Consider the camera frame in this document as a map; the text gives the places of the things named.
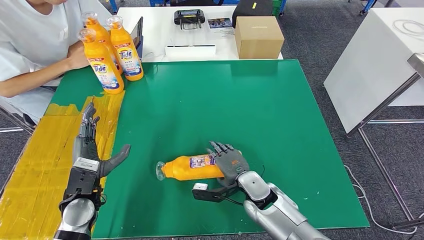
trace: robotic arm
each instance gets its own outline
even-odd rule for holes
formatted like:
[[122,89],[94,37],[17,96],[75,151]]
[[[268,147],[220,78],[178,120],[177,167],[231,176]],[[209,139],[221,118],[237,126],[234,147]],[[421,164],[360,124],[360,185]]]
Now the robotic arm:
[[99,159],[96,126],[100,117],[93,119],[95,113],[94,104],[90,103],[82,114],[79,134],[73,146],[73,165],[63,201],[59,204],[62,221],[54,240],[91,239],[91,229],[96,222],[98,211],[106,203],[102,196],[100,179],[106,177],[130,153],[131,146],[126,144],[111,159],[107,161]]
[[222,171],[224,178],[218,179],[223,188],[208,191],[193,189],[195,199],[221,202],[234,194],[234,189],[246,195],[244,209],[275,240],[330,240],[314,227],[299,212],[299,207],[284,192],[272,183],[265,183],[237,149],[229,144],[211,141],[215,151],[207,151]]

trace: black case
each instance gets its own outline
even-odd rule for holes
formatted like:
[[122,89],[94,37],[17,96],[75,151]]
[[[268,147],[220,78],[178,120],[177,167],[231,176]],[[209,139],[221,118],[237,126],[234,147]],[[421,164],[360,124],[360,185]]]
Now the black case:
[[240,0],[232,13],[232,27],[236,28],[238,16],[271,16],[273,14],[273,0]]

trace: tide bottle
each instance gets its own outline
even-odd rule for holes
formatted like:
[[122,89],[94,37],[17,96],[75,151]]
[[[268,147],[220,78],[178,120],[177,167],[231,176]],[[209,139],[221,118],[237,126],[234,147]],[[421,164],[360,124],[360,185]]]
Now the tide bottle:
[[78,34],[84,43],[84,52],[104,91],[119,94],[124,90],[124,81],[105,45],[96,40],[96,32],[84,28]]
[[123,69],[123,74],[130,81],[137,81],[144,76],[142,63],[137,54],[131,35],[124,29],[120,16],[111,16],[106,21],[110,27],[110,41],[115,47],[116,55]]
[[123,69],[121,67],[120,62],[118,61],[117,52],[115,51],[114,46],[111,43],[111,35],[109,32],[99,23],[97,13],[93,11],[84,12],[81,16],[84,25],[95,31],[96,39],[104,44],[107,50],[110,53],[110,57],[115,63],[116,68],[118,69],[119,74],[123,73]]
[[224,175],[210,154],[180,156],[175,160],[156,164],[156,177],[159,180],[174,178],[180,181],[223,178]]

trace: bottle cap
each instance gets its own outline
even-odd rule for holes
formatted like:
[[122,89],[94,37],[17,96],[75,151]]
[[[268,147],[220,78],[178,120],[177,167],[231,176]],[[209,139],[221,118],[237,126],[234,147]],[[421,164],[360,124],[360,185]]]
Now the bottle cap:
[[106,24],[110,27],[110,29],[120,29],[122,28],[122,23],[124,19],[122,17],[113,15],[106,20]]
[[90,28],[84,28],[78,33],[78,39],[83,43],[92,43],[96,41],[96,31]]
[[164,162],[161,162],[161,161],[159,161],[157,164],[156,164],[156,178],[159,180],[159,181],[162,181],[163,179],[165,179],[167,176],[165,175],[165,173],[164,173],[164,171],[163,171],[163,168],[165,167],[165,163]]
[[86,26],[95,25],[95,24],[99,23],[99,20],[97,18],[97,13],[95,13],[93,11],[84,12],[81,15],[81,19]]

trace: green mat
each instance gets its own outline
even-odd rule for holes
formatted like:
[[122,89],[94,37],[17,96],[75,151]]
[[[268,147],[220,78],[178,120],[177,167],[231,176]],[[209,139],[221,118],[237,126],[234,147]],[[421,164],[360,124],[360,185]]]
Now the green mat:
[[[114,153],[128,159],[106,180],[93,237],[263,232],[242,206],[195,200],[195,182],[158,181],[155,165],[230,143],[276,184],[316,228],[368,227],[351,181],[297,60],[144,63],[128,82]],[[52,100],[77,104],[102,91],[90,68],[65,75]],[[241,193],[233,197],[243,201]]]

